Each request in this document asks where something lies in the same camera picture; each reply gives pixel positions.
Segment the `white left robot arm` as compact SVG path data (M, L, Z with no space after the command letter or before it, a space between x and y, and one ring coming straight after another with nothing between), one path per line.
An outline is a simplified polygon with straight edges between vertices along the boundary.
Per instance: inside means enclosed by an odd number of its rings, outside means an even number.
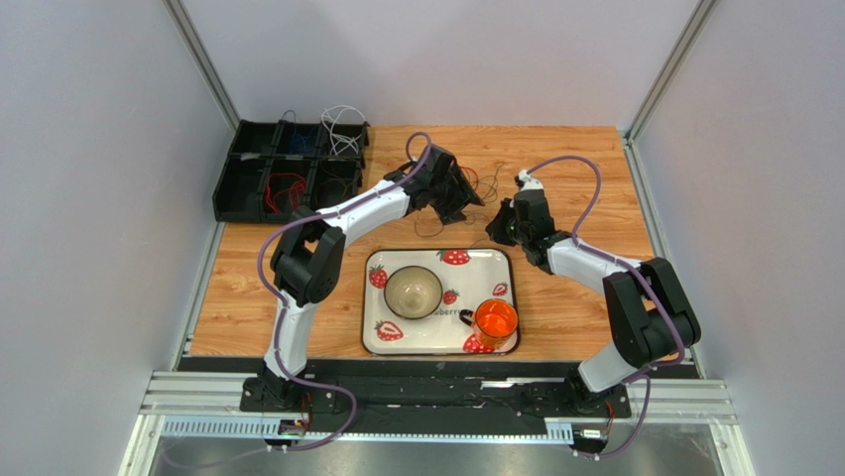
M444 225L465 220L465 207L483 200L456 158L428 145L417 160L386 174L368 190L338 205L298 209L268 242L276 247L271 279L259 276L275 296L271 343L259 375L280 398L302 387L306 345L317 308L339 283L345 249L376 228L430 207Z

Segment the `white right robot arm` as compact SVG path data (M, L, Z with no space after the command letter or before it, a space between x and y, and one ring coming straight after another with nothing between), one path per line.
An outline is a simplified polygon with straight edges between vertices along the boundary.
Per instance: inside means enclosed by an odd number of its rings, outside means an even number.
M540 189L503 199L486 232L498 244L521 247L527 261L547 274L574 280L604 297L611 340L568 378L585 397L629 381L670 356L680 357L701 338L697 316L668 260L625 259L557 229Z

